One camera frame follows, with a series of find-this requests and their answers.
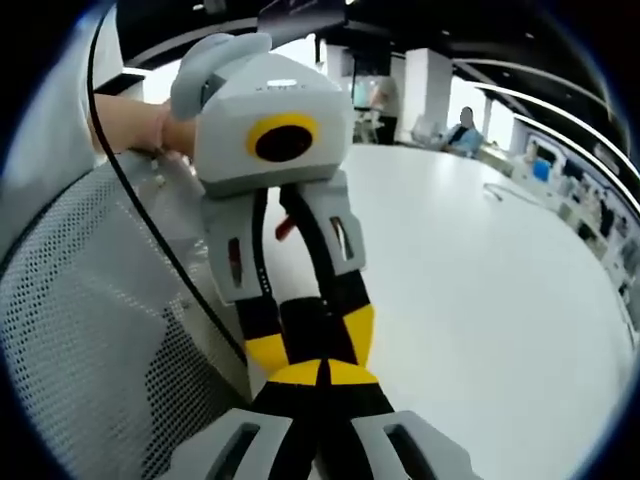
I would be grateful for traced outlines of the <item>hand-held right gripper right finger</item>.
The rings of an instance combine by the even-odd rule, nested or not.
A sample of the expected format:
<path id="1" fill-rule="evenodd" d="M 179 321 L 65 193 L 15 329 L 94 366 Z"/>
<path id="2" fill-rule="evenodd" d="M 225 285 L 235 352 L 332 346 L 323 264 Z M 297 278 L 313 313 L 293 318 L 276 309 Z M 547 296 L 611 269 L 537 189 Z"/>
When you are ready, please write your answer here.
<path id="1" fill-rule="evenodd" d="M 328 363 L 327 479 L 476 479 L 467 450 L 410 410 L 397 411 L 366 369 Z"/>

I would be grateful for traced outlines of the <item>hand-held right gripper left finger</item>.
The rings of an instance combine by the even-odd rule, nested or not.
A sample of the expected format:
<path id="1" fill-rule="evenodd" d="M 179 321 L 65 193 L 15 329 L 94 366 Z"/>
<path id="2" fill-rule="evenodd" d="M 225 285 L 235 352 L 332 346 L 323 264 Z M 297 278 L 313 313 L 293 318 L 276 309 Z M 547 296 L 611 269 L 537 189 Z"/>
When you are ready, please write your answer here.
<path id="1" fill-rule="evenodd" d="M 233 408 L 182 442 L 171 479 L 306 479 L 318 447 L 318 360 L 270 378 L 245 409 Z"/>

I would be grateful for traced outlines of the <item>person's left hand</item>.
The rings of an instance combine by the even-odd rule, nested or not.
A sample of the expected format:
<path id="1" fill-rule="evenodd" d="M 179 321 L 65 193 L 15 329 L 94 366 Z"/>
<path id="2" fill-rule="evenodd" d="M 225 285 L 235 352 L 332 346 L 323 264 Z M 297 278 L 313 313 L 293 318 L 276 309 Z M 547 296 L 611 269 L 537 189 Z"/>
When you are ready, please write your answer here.
<path id="1" fill-rule="evenodd" d="M 160 146 L 164 151 L 175 152 L 191 158 L 194 154 L 196 120 L 177 120 L 171 110 L 170 101 L 161 105 Z"/>

